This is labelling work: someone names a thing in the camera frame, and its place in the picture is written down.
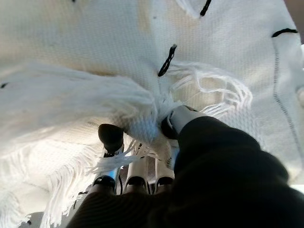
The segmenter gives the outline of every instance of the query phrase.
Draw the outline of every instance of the white yarn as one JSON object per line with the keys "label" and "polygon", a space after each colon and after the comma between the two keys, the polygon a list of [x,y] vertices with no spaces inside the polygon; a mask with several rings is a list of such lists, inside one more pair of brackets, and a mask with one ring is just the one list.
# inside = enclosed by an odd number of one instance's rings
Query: white yarn
{"label": "white yarn", "polygon": [[[126,77],[100,77],[66,68],[32,64],[1,78],[9,81],[10,87],[2,91],[0,96],[0,132],[3,135],[0,154],[9,154],[10,157],[0,160],[0,182],[6,186],[1,187],[0,195],[5,196],[13,190],[10,189],[13,186],[11,179],[18,181],[13,175],[24,178],[23,174],[29,170],[23,168],[31,168],[26,161],[14,161],[12,155],[16,153],[9,150],[22,151],[21,156],[16,154],[18,159],[28,160],[35,156],[39,161],[40,158],[52,160],[60,156],[62,161],[57,161],[51,167],[40,167],[43,175],[48,175],[50,193],[41,228],[59,225],[61,216],[68,213],[78,192],[92,181],[92,174],[88,175],[86,169],[94,167],[101,155],[97,127],[103,121],[126,129],[151,148],[158,143],[156,138],[160,132],[156,123],[158,111],[154,98],[150,92]],[[27,99],[15,99],[21,94]],[[160,106],[168,104],[164,100]],[[16,120],[26,116],[35,119],[35,122],[16,124]],[[164,152],[163,156],[169,157],[169,154]],[[129,164],[134,159],[119,156],[113,161],[104,161],[111,169]],[[11,170],[15,166],[20,171]],[[9,200],[11,198],[1,198],[0,205],[6,205]],[[1,220],[7,221],[7,216],[14,216],[13,221],[24,220],[19,217],[20,214],[3,213]]]}
{"label": "white yarn", "polygon": [[[200,96],[196,100],[197,104],[203,104],[206,94],[220,94],[218,103],[210,104],[198,110],[208,116],[213,116],[226,124],[238,128],[252,135],[258,140],[261,147],[265,150],[263,134],[259,130],[256,118],[250,111],[252,102],[252,93],[242,82],[235,79],[231,73],[212,67],[208,64],[195,62],[173,61],[167,72],[167,77],[179,78],[171,86],[171,93],[183,93],[183,90],[198,90],[195,96]],[[215,80],[215,87],[208,88],[210,80]],[[183,103],[194,106],[191,99],[194,96],[187,97],[183,95]]]}

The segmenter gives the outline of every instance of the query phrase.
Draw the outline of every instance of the white knit fabric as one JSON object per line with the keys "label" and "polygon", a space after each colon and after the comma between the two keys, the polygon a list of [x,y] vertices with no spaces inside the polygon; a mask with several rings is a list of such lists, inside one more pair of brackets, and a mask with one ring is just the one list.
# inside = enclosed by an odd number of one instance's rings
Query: white knit fabric
{"label": "white knit fabric", "polygon": [[[254,136],[304,184],[299,35],[282,0],[0,0],[0,228],[58,225],[99,170],[101,123],[126,153],[165,161],[160,121],[180,104]],[[177,49],[169,70],[157,73]]]}

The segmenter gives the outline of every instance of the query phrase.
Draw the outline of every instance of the white fringe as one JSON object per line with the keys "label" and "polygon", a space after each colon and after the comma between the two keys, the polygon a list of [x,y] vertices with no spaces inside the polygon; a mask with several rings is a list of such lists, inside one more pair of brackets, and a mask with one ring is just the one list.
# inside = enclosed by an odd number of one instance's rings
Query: white fringe
{"label": "white fringe", "polygon": [[92,183],[93,175],[84,168],[95,165],[98,153],[90,147],[84,148],[81,156],[73,158],[67,165],[49,176],[50,198],[42,217],[40,228],[49,228],[61,224],[63,215],[68,215],[78,193]]}
{"label": "white fringe", "polygon": [[19,183],[28,179],[28,151],[29,147],[25,147],[0,159],[0,228],[15,228],[30,218],[21,211],[12,192]]}
{"label": "white fringe", "polygon": [[0,228],[16,228],[27,222],[30,215],[24,216],[19,209],[19,202],[13,193],[2,193],[0,196]]}
{"label": "white fringe", "polygon": [[[167,76],[180,78],[171,86],[171,92],[183,88],[191,83],[195,83],[201,93],[222,93],[222,100],[213,105],[199,110],[209,116],[220,118],[231,108],[239,110],[244,107],[250,108],[252,102],[252,93],[248,87],[235,79],[230,73],[207,64],[194,62],[172,62]],[[202,79],[216,79],[221,87],[206,89],[202,85]]]}

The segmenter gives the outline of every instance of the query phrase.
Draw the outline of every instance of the black string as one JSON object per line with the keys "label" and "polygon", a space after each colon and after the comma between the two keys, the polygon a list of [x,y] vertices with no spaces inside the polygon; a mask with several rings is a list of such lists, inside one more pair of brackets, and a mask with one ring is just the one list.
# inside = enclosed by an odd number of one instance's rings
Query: black string
{"label": "black string", "polygon": [[210,3],[211,3],[211,0],[207,0],[205,6],[204,6],[204,8],[203,8],[203,10],[200,12],[200,15],[201,15],[202,17],[205,16],[205,14],[206,14],[206,12],[207,12],[207,10],[208,10],[208,8],[209,8]]}
{"label": "black string", "polygon": [[286,33],[286,32],[298,33],[298,31],[295,30],[295,29],[290,29],[290,28],[288,29],[288,28],[285,28],[285,29],[282,29],[282,30],[280,30],[280,31],[275,32],[275,33],[272,35],[272,38],[278,37],[278,36],[281,35],[282,33]]}
{"label": "black string", "polygon": [[122,178],[120,177],[120,175],[118,175],[118,179],[119,179],[119,183],[120,183],[120,194],[123,194],[123,182],[122,182]]}
{"label": "black string", "polygon": [[77,202],[77,200],[75,200],[75,202],[74,202],[73,210],[75,210],[75,208],[76,208],[76,202]]}
{"label": "black string", "polygon": [[175,52],[176,47],[177,47],[177,45],[173,44],[173,46],[170,48],[169,56],[166,59],[165,63],[162,65],[161,70],[158,73],[158,77],[163,76],[167,72],[167,70],[168,70],[168,68],[170,66],[170,62],[171,62],[171,60],[174,57],[174,52]]}
{"label": "black string", "polygon": [[0,88],[1,88],[1,89],[4,89],[4,87],[6,87],[7,85],[8,85],[8,82],[3,83],[3,84],[0,86]]}

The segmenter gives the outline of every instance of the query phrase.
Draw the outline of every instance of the white blanket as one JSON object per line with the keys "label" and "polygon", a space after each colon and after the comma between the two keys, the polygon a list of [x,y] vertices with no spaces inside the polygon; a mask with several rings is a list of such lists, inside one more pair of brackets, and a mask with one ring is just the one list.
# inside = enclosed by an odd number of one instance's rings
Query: white blanket
{"label": "white blanket", "polygon": [[248,132],[304,184],[303,57],[282,0],[0,0],[0,21],[0,228],[36,211],[60,224],[90,168],[136,159],[97,164],[101,123],[168,161],[158,126],[180,104]]}

